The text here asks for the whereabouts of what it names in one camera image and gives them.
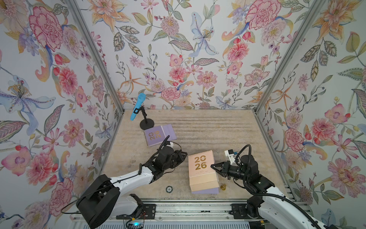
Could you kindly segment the pink calendar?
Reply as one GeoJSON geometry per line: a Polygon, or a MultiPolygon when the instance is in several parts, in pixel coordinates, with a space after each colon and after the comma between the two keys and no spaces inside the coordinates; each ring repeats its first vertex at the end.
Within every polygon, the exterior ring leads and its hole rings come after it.
{"type": "Polygon", "coordinates": [[[188,156],[189,185],[191,191],[220,188],[218,175],[211,168],[215,163],[211,150],[188,156]]]}

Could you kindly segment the purple calendar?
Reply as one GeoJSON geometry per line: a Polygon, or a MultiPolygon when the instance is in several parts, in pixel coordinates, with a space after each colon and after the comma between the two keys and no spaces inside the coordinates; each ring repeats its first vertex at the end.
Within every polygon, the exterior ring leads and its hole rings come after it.
{"type": "Polygon", "coordinates": [[[192,191],[192,194],[218,194],[219,188],[204,189],[200,191],[192,191]]]}
{"type": "Polygon", "coordinates": [[[171,124],[164,126],[156,126],[144,130],[144,135],[148,147],[160,145],[168,135],[169,135],[168,141],[174,141],[177,139],[176,133],[171,124]]]}

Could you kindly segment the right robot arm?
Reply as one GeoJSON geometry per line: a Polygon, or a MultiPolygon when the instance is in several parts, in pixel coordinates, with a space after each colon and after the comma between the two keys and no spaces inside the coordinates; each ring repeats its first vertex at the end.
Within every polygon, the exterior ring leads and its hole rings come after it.
{"type": "Polygon", "coordinates": [[[278,229],[336,229],[309,215],[291,201],[275,184],[260,174],[258,163],[252,155],[242,156],[234,165],[230,161],[212,164],[211,168],[220,176],[242,181],[239,187],[252,196],[246,201],[244,213],[254,219],[261,217],[278,229]]]}

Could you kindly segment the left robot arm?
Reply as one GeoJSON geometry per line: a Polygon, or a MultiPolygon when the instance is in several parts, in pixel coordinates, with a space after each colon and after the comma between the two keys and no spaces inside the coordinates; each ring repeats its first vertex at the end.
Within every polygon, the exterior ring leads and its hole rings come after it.
{"type": "Polygon", "coordinates": [[[144,203],[131,191],[157,181],[169,169],[182,164],[187,155],[180,149],[164,146],[134,172],[112,178],[102,174],[76,202],[76,207],[91,229],[98,228],[110,217],[137,219],[144,214],[144,203]]]}

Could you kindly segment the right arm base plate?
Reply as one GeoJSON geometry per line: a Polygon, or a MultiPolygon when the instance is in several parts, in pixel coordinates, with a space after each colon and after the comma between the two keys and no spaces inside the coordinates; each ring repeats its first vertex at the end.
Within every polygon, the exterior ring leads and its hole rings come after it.
{"type": "Polygon", "coordinates": [[[244,204],[231,204],[231,210],[229,214],[234,217],[234,219],[264,219],[259,215],[258,209],[252,205],[244,204]]]}

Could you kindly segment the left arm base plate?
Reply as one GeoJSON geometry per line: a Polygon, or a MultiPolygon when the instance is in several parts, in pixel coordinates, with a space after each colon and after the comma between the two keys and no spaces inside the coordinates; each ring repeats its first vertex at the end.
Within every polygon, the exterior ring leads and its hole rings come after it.
{"type": "Polygon", "coordinates": [[[118,215],[116,219],[133,220],[133,219],[155,219],[156,204],[144,204],[138,206],[137,210],[131,215],[118,215]]]}

